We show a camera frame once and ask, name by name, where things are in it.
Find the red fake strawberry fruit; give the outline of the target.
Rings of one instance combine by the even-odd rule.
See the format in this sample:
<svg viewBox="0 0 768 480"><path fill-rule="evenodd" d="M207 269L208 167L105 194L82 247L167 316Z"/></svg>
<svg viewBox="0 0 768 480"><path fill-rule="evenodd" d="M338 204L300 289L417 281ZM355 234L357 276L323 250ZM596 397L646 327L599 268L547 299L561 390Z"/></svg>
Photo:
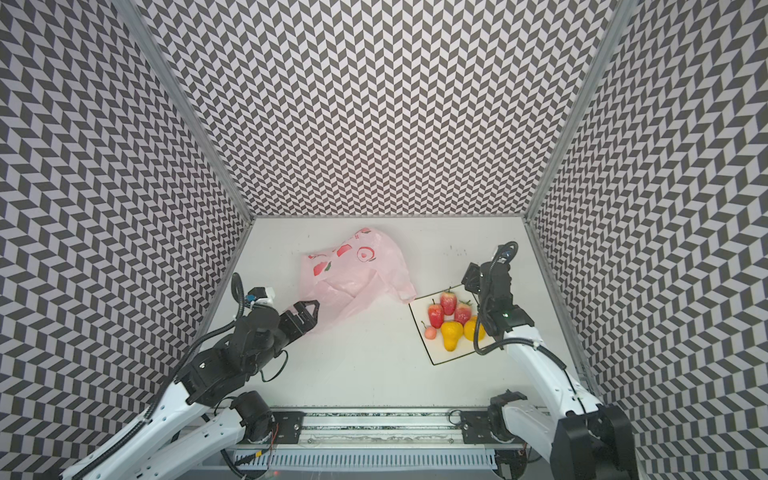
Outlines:
<svg viewBox="0 0 768 480"><path fill-rule="evenodd" d="M454 311L454 321L465 325L473 317L473 309L470 302L459 302Z"/></svg>

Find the red fake apple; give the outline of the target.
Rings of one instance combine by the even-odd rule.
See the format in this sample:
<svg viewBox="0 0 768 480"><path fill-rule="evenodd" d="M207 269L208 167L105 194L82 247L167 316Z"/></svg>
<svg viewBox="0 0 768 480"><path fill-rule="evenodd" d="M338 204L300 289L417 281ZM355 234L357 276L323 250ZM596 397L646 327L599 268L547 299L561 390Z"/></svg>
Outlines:
<svg viewBox="0 0 768 480"><path fill-rule="evenodd" d="M440 294L440 305L445 316L453 316L457 308L458 299L456 294L451 291L443 291Z"/></svg>
<svg viewBox="0 0 768 480"><path fill-rule="evenodd" d="M430 326L439 330L445 321L443 307L438 303L432 302L427 308L427 315Z"/></svg>

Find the yellow fake lemon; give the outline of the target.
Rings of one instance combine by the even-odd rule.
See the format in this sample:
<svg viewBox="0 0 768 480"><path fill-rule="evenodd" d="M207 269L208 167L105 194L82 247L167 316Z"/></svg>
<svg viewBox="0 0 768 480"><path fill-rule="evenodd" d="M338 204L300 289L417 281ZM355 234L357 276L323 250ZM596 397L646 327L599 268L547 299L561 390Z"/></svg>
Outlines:
<svg viewBox="0 0 768 480"><path fill-rule="evenodd" d="M470 343L474 343L475 341L480 343L485 339L486 337L485 328L482 323L478 322L477 316L472 316L464 324L464 337Z"/></svg>

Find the yellow fake pear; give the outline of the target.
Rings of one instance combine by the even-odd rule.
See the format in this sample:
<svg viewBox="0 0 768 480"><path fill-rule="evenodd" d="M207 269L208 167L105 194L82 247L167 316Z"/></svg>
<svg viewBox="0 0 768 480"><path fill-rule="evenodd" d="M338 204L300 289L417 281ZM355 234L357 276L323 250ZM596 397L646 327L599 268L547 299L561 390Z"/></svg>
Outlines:
<svg viewBox="0 0 768 480"><path fill-rule="evenodd" d="M464 336L464 325L455 321L446 321L440 328L443 347L448 352L456 350L460 339Z"/></svg>

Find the small peach fake fruit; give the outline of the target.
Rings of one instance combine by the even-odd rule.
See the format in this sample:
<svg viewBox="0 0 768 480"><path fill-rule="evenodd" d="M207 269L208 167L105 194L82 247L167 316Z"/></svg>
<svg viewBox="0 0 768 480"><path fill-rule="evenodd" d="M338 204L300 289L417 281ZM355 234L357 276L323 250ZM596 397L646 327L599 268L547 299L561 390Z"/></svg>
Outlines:
<svg viewBox="0 0 768 480"><path fill-rule="evenodd" d="M422 323L423 326L423 336L427 340L434 340L437 337L437 329L433 327L432 325L427 325L426 323Z"/></svg>

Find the pink plastic bag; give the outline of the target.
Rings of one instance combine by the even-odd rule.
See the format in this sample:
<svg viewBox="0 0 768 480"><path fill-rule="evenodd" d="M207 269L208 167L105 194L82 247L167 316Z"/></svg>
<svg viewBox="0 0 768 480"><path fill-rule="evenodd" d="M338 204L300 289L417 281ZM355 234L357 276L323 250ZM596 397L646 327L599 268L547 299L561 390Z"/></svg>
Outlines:
<svg viewBox="0 0 768 480"><path fill-rule="evenodd" d="M362 228L301 259L299 296L319 302L321 331L340 326L385 294L403 304L417 296L400 247L379 229Z"/></svg>

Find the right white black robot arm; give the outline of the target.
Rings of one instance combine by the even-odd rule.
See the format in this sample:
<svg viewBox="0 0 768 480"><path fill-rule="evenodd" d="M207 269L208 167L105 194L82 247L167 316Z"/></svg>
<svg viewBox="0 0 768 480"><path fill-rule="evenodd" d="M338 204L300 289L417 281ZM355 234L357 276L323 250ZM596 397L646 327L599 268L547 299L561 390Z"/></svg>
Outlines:
<svg viewBox="0 0 768 480"><path fill-rule="evenodd" d="M476 295L478 321L494 339L485 350L503 350L546 408L540 411L520 392L493 397L488 416L494 435L524 441L556 479L638 478L631 421L621 407L581 385L546 346L534 320L513 302L508 260L472 263L461 283Z"/></svg>

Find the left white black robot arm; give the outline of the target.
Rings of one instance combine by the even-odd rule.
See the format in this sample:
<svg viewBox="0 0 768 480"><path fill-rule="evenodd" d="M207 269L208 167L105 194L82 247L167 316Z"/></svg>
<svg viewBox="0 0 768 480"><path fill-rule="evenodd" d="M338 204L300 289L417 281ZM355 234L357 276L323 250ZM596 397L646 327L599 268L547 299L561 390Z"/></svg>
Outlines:
<svg viewBox="0 0 768 480"><path fill-rule="evenodd" d="M241 389L318 323L320 304L299 301L283 313L255 303L195 341L149 407L63 479L173 479L243 439L274 441L279 423L255 391Z"/></svg>

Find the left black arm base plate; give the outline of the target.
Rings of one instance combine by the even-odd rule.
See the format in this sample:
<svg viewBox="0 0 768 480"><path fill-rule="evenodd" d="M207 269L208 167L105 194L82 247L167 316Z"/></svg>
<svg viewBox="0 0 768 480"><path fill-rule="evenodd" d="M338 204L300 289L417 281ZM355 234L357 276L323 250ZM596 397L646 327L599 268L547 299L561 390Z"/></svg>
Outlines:
<svg viewBox="0 0 768 480"><path fill-rule="evenodd" d="M277 411L248 419L242 444L297 444L306 414L302 411Z"/></svg>

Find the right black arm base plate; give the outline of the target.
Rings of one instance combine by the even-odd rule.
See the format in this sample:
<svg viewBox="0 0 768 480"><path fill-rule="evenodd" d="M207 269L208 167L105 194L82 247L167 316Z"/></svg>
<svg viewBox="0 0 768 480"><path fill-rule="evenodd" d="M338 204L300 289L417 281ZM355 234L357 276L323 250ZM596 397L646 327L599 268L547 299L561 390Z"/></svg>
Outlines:
<svg viewBox="0 0 768 480"><path fill-rule="evenodd" d="M515 436L502 439L494 434L486 411L460 411L459 430L466 445L501 445L503 448L521 448L524 442Z"/></svg>

